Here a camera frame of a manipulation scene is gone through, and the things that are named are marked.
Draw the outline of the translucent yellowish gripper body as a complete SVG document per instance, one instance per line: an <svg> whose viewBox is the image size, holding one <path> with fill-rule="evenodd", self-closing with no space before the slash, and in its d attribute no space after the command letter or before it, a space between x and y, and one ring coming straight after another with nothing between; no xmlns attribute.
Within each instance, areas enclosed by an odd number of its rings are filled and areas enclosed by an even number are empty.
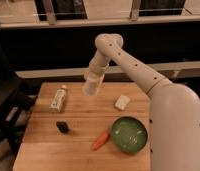
<svg viewBox="0 0 200 171"><path fill-rule="evenodd" d="M84 79L86 82L94 81L97 84L101 84L103 82L105 76L105 69L103 67L88 67L84 73Z"/></svg>

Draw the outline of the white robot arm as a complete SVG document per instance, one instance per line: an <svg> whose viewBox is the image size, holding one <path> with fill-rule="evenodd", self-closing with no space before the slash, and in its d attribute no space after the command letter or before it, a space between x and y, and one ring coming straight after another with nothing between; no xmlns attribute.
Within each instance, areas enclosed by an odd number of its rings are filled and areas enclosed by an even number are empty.
<svg viewBox="0 0 200 171"><path fill-rule="evenodd" d="M95 46L83 91L95 95L109 63L115 62L150 98L151 171L200 171L198 95L124 51L119 34L100 34Z"/></svg>

